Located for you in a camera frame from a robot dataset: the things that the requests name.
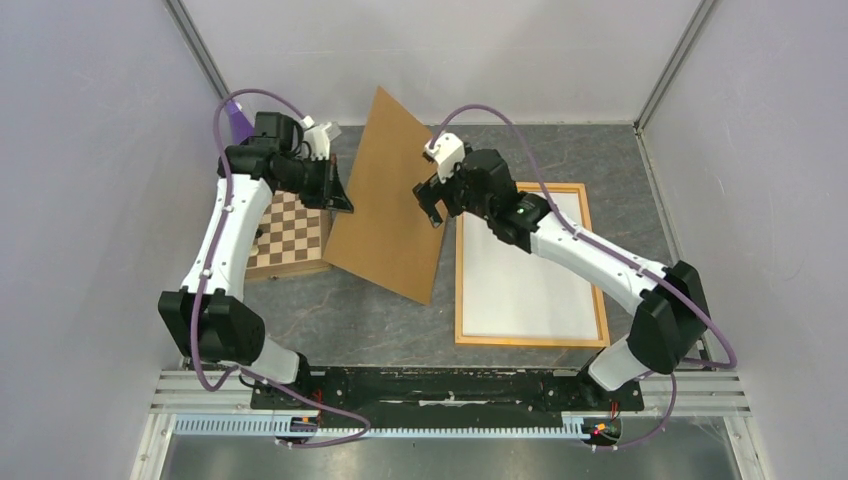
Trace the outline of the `brown frame backing board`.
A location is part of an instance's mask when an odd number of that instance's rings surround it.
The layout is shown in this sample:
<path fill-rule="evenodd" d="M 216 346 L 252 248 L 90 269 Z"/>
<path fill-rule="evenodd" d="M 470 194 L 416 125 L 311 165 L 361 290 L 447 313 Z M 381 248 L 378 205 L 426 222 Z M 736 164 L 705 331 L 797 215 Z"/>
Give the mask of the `brown frame backing board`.
<path fill-rule="evenodd" d="M 375 96 L 346 193 L 351 214 L 335 217 L 323 258 L 422 305 L 431 303 L 445 228 L 431 225 L 413 188 L 434 172 L 423 158 L 432 138 L 384 88 Z"/>

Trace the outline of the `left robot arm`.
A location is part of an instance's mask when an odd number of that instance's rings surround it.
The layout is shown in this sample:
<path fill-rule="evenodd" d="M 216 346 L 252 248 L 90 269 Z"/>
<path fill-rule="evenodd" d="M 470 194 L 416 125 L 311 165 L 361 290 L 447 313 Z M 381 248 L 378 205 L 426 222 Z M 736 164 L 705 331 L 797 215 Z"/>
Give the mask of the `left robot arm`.
<path fill-rule="evenodd" d="M 200 374 L 205 364 L 276 382 L 276 396 L 291 408 L 314 393 L 303 374 L 303 355 L 271 340 L 264 320 L 244 303 L 249 258 L 261 219 L 276 193 L 295 195 L 305 207 L 351 213 L 338 176 L 334 122 L 317 123 L 278 112 L 259 112 L 253 130 L 222 148 L 216 196 L 197 257 L 180 287 L 164 291 L 157 309 L 179 351 Z"/>

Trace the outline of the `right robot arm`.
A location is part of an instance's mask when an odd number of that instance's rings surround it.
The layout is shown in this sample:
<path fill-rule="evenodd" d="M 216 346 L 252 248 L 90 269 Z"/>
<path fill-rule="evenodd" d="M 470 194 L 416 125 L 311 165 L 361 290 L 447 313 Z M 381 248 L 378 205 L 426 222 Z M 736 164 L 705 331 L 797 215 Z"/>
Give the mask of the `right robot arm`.
<path fill-rule="evenodd" d="M 580 400 L 591 408 L 612 401 L 625 383 L 645 374 L 670 375 L 707 329 L 708 303 L 699 271 L 644 259 L 569 219 L 542 194 L 522 191 L 494 149 L 464 144 L 427 147 L 435 173 L 413 194 L 432 225 L 469 214 L 501 243 L 564 267 L 612 297 L 633 321 L 629 334 L 581 370 Z"/>

